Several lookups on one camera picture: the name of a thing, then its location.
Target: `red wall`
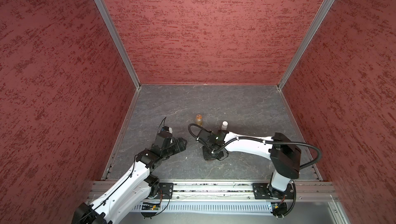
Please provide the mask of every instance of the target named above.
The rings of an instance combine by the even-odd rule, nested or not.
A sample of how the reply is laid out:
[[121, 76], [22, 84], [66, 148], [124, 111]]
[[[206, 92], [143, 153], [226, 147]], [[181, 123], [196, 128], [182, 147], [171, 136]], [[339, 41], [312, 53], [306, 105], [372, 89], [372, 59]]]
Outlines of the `red wall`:
[[277, 84], [323, 0], [105, 0], [142, 83]]
[[0, 222], [70, 223], [134, 86], [93, 0], [0, 8]]
[[336, 0], [283, 91], [352, 223], [396, 223], [396, 0]]

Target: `textured red wall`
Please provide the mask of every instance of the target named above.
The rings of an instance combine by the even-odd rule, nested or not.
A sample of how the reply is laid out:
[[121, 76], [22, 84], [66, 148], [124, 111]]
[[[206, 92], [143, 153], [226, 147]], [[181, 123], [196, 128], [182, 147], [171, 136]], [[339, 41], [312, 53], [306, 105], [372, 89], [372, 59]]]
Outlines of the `textured red wall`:
[[336, 0], [283, 91], [352, 223], [396, 223], [396, 0]]
[[0, 9], [0, 222], [70, 223], [134, 86], [93, 0]]
[[277, 84], [323, 0], [105, 0], [142, 83]]

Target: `white bottle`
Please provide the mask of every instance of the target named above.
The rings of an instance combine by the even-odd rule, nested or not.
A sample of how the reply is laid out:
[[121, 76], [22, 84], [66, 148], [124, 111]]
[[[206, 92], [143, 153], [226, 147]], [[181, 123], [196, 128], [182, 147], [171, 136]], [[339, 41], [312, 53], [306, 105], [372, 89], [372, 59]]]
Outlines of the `white bottle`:
[[221, 125], [221, 130], [227, 130], [228, 122], [224, 121]]

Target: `bottle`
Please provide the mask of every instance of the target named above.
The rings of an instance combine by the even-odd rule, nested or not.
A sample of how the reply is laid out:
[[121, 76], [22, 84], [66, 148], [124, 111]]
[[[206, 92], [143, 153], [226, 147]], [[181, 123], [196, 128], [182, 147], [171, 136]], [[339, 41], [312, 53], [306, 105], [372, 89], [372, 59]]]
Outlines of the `bottle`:
[[221, 125], [221, 130], [227, 130], [228, 122], [224, 121]]
[[202, 115], [201, 114], [198, 114], [196, 117], [195, 117], [195, 124], [198, 124], [199, 126], [202, 126]]

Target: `marble-patterned floor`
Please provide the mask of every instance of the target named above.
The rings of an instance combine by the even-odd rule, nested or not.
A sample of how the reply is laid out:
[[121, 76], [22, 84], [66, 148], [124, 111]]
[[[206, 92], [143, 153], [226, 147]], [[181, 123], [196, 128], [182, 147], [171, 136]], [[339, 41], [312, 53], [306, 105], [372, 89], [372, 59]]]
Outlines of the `marble-patterned floor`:
[[[227, 121], [228, 130], [238, 134], [272, 136], [281, 132], [299, 142], [275, 86], [143, 85], [108, 179], [119, 179], [132, 165], [134, 155], [151, 147], [164, 117], [173, 135], [185, 138], [188, 144], [185, 151], [171, 156], [153, 172], [161, 180], [270, 179], [273, 165], [257, 155], [231, 152], [223, 161], [205, 161], [201, 145], [187, 130], [198, 113], [208, 130], [217, 130]], [[302, 151], [301, 163], [305, 163], [309, 152]], [[299, 179], [318, 178], [309, 167], [301, 170]]]

